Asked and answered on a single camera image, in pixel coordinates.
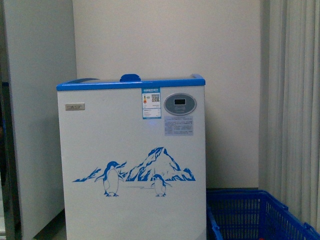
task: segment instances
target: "gray floor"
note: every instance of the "gray floor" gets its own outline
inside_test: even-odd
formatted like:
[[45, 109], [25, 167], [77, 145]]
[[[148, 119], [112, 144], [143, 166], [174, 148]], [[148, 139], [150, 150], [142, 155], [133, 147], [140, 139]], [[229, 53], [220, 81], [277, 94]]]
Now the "gray floor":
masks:
[[66, 240], [66, 221], [65, 212], [62, 211], [56, 216], [41, 232], [39, 232], [34, 240]]

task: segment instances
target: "digital display panel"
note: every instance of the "digital display panel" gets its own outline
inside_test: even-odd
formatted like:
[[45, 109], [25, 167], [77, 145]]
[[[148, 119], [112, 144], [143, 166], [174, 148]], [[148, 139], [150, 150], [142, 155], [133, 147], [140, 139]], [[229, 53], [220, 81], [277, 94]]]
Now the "digital display panel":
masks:
[[186, 99], [175, 99], [174, 105], [186, 105]]

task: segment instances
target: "blue freezer lid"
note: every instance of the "blue freezer lid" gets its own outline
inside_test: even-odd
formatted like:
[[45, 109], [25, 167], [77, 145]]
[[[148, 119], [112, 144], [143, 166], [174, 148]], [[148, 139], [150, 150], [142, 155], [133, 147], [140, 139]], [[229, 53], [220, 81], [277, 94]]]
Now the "blue freezer lid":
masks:
[[204, 86], [206, 81], [199, 74], [181, 79], [151, 79], [141, 80], [136, 74], [125, 74], [120, 81], [106, 81], [97, 78], [81, 78], [61, 83], [57, 91], [103, 90], [103, 89], [137, 89]]

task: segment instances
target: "warning label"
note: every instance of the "warning label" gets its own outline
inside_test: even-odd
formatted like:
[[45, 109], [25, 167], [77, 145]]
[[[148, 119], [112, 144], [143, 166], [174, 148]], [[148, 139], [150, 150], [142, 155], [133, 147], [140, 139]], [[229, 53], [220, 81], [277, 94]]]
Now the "warning label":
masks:
[[192, 116], [165, 116], [165, 136], [193, 136], [194, 118]]

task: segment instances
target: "sticker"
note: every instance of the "sticker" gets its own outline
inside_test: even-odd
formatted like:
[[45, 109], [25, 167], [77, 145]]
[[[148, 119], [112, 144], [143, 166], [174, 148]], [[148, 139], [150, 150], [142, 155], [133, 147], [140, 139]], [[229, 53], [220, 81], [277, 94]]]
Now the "sticker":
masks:
[[146, 158], [142, 156], [135, 166], [128, 166], [126, 161], [110, 161], [93, 171], [88, 171], [87, 176], [72, 182], [97, 182], [104, 188], [104, 191], [101, 188], [99, 194], [104, 193], [106, 197], [118, 197], [119, 187], [122, 188], [121, 193], [128, 193], [129, 188], [138, 188], [140, 193], [144, 190], [152, 193], [151, 197], [165, 197], [167, 187], [173, 188], [175, 182], [196, 181], [192, 171], [186, 166], [179, 165], [165, 147], [156, 147], [146, 156]]
[[142, 88], [142, 118], [161, 119], [160, 88]]
[[165, 116], [164, 117], [165, 136], [193, 136], [194, 118], [193, 116]]

